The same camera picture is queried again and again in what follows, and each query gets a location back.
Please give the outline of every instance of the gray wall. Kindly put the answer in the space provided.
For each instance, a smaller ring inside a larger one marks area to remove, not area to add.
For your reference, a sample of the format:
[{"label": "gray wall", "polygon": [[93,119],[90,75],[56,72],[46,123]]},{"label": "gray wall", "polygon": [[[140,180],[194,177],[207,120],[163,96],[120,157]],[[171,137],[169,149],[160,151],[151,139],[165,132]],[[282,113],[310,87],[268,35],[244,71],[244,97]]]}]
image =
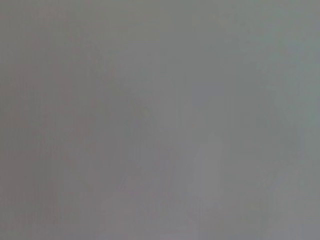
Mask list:
[{"label": "gray wall", "polygon": [[318,8],[0,3],[0,239],[316,239]]}]

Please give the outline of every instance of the gray surface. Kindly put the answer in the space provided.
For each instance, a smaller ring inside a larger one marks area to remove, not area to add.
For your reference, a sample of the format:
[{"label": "gray surface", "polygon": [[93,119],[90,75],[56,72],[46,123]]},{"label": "gray surface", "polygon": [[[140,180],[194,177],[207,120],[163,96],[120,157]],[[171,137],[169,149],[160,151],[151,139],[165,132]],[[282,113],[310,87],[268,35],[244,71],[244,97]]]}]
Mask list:
[{"label": "gray surface", "polygon": [[0,3],[0,239],[317,239],[318,5]]}]

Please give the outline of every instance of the blurry background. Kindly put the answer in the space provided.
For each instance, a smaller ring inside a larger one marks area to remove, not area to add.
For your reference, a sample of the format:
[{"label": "blurry background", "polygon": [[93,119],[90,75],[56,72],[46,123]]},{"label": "blurry background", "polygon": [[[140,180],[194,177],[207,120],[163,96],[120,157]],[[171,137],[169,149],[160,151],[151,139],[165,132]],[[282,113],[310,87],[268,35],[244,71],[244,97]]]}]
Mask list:
[{"label": "blurry background", "polygon": [[314,239],[318,8],[0,3],[1,239]]}]

